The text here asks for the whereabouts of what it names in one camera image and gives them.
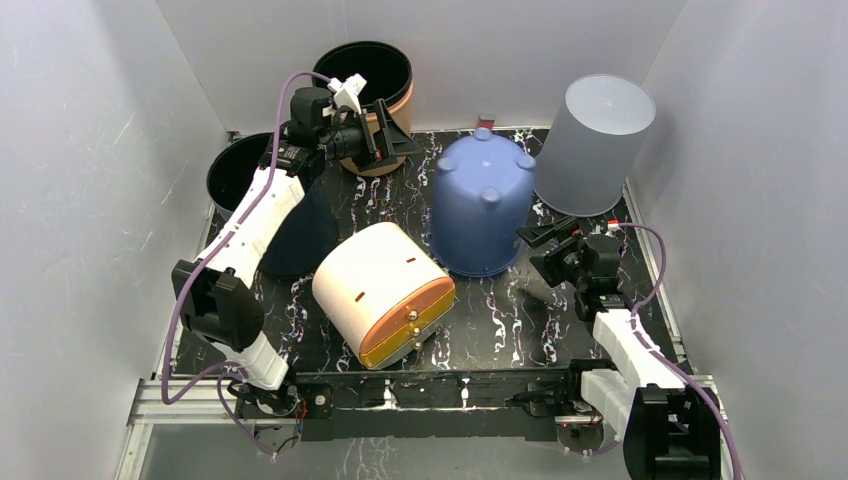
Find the blue plastic bucket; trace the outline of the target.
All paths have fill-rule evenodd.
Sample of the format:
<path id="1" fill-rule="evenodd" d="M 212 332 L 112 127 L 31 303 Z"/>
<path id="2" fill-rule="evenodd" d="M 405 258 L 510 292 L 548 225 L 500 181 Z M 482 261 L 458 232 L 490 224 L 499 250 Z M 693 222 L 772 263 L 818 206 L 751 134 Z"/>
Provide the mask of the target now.
<path id="1" fill-rule="evenodd" d="M 435 163 L 429 244 L 450 271 L 488 277 L 518 258 L 536 162 L 508 138 L 478 128 L 450 144 Z"/>

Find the large grey container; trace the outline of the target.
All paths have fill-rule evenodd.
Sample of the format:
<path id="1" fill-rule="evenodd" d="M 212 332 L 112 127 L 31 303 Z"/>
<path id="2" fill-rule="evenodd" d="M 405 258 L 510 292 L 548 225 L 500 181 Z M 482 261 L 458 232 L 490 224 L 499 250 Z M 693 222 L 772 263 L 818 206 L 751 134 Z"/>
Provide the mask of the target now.
<path id="1" fill-rule="evenodd" d="M 609 74 L 575 80 L 536 156 L 535 193 L 550 209 L 577 217 L 619 202 L 656 105 L 639 84 Z"/>

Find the dark navy bucket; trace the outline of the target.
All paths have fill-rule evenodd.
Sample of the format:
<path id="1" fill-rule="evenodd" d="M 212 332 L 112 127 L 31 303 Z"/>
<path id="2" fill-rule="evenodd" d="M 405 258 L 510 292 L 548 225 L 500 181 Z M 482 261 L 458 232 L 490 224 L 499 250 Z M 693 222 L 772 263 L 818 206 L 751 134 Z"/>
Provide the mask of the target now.
<path id="1" fill-rule="evenodd" d="M 270 132 L 244 137 L 227 146 L 207 173 L 207 192 L 218 214 L 229 219 L 253 179 L 260 157 L 267 152 Z M 304 276 L 336 247 L 339 228 L 322 183 L 315 181 L 303 200 L 279 227 L 259 270 L 283 279 Z"/>

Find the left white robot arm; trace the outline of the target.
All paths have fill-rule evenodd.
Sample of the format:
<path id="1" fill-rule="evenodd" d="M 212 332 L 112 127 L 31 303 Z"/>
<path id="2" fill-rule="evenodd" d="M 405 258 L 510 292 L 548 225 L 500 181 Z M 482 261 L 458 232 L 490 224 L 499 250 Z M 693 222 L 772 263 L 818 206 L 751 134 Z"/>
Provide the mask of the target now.
<path id="1" fill-rule="evenodd" d="M 365 84 L 355 74 L 297 89 L 289 120 L 254 162 L 251 183 L 218 237 L 195 260 L 181 260 L 172 270 L 172 321 L 221 351 L 220 368 L 260 389 L 260 403 L 275 416 L 294 411 L 299 391 L 284 380 L 288 365 L 265 335 L 265 313 L 252 294 L 272 240 L 327 162 L 351 159 L 368 171 L 420 150 L 383 99 L 360 102 Z"/>

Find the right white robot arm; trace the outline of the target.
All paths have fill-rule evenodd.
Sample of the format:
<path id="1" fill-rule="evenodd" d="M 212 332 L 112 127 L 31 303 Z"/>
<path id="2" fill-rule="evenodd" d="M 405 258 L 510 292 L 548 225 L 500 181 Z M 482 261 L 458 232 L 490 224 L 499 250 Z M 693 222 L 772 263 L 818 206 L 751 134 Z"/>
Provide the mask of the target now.
<path id="1" fill-rule="evenodd" d="M 556 241 L 531 263 L 549 286 L 574 286 L 577 316 L 610 357 L 608 367 L 573 362 L 564 403 L 577 414 L 594 409 L 603 417 L 633 479 L 719 479 L 717 399 L 668 366 L 641 324 L 638 305 L 620 291 L 622 245 L 613 234 L 619 227 L 611 221 L 599 233 L 585 233 L 567 217 L 518 231 L 530 247 Z"/>

